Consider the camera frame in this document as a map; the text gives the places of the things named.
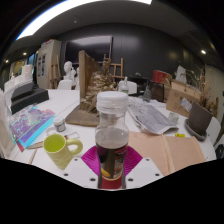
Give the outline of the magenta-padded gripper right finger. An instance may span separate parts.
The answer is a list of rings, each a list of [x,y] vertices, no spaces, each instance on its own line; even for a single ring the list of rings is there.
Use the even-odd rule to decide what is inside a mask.
[[[123,167],[123,188],[134,189],[148,185],[163,177],[149,157],[142,157],[132,147],[127,148]]]

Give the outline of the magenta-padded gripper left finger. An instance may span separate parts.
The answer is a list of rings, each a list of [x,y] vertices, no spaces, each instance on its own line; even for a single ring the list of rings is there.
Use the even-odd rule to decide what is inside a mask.
[[[63,172],[64,177],[81,187],[97,189],[100,162],[96,147],[91,147],[82,157],[74,157]]]

